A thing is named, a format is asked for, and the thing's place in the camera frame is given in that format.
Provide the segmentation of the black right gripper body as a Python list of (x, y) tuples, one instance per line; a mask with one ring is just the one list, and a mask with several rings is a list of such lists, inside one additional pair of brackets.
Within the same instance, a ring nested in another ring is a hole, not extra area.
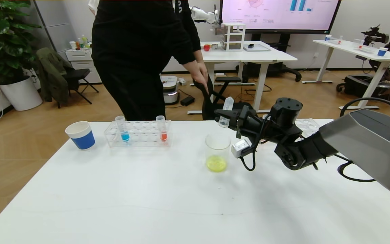
[(264, 130), (264, 119), (249, 106), (245, 105), (237, 116), (236, 138), (243, 136), (249, 139), (262, 139)]

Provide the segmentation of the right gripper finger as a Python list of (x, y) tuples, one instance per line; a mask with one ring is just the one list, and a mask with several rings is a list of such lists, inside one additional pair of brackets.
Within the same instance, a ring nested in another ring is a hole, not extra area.
[(237, 120), (220, 118), (218, 120), (218, 124), (223, 128), (229, 128), (231, 130), (237, 131)]
[(240, 115), (240, 109), (234, 109), (234, 110), (216, 109), (214, 113), (217, 116), (224, 117), (229, 120), (237, 120), (238, 116)]

